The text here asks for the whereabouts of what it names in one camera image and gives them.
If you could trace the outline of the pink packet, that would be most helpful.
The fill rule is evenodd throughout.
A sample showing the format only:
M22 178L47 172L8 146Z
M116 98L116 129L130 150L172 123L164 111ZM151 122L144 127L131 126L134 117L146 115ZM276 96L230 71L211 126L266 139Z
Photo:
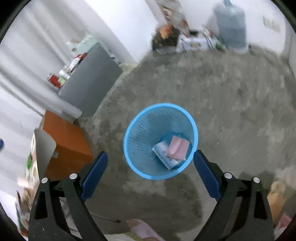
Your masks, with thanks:
M166 150L166 156L172 159L178 159L185 161L186 154L189 149L190 142L184 138L173 136L168 149Z

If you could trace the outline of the blue white tissue pack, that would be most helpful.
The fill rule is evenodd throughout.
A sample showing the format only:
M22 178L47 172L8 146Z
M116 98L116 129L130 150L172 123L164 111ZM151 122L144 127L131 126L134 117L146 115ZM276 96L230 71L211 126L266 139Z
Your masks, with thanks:
M173 159L166 155L166 151L168 150L169 146L166 141L162 141L152 147L152 150L156 154L156 156L160 159L160 161L166 166L168 170L175 168L178 166L181 161L178 159Z

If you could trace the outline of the blue trash basket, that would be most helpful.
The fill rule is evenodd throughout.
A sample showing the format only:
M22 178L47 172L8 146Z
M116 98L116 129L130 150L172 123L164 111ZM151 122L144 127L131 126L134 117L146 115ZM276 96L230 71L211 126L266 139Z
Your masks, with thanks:
M186 159L172 169L161 162L153 146L169 144L177 136L189 141ZM192 116L172 103L145 108L129 124L123 141L125 159L130 168L148 180L164 180L181 173L191 163L198 146L198 129Z

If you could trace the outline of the patterned tablecloth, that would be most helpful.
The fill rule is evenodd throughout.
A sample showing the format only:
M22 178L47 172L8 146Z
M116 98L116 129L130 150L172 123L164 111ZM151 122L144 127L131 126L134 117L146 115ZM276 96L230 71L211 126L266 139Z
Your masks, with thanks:
M31 150L25 166L25 177L18 179L23 192L16 193L16 213L20 233L28 237L29 219L35 195L56 149L56 142L43 129L37 128L31 141Z

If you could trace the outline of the red thermos bottle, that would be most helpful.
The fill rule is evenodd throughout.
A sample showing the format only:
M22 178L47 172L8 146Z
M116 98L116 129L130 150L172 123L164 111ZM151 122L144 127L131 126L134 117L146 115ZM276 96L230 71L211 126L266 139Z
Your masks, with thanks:
M53 74L53 73L50 73L47 77L47 80L52 84L54 85L56 88L60 88L62 85L61 83L59 82L59 78Z

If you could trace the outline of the grey cabinet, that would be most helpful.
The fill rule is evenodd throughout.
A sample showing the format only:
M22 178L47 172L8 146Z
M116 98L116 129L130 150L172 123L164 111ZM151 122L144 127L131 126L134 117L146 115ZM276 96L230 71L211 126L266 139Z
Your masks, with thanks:
M63 85L59 96L84 115L92 116L121 73L122 69L97 43Z

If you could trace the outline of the grey curtain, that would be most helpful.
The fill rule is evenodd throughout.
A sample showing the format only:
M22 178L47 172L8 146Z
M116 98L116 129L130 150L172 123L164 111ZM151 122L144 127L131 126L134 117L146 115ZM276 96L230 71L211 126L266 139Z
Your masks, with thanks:
M32 1L1 42L1 178L23 175L31 138L47 110L79 118L82 111L60 98L48 82L73 58L70 43L93 33L81 13L62 1Z

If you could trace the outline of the blue water jug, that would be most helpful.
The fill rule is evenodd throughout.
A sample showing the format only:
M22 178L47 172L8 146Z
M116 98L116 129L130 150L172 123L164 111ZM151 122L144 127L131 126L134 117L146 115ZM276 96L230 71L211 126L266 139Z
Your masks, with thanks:
M223 1L214 8L219 36L225 45L237 52L247 51L246 20L242 8Z

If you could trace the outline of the rolled patterned mat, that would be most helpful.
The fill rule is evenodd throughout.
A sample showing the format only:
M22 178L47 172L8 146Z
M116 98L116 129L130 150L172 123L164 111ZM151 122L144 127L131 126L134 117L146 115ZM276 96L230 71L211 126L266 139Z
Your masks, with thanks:
M188 31L189 25L180 1L156 1L166 21L181 31Z

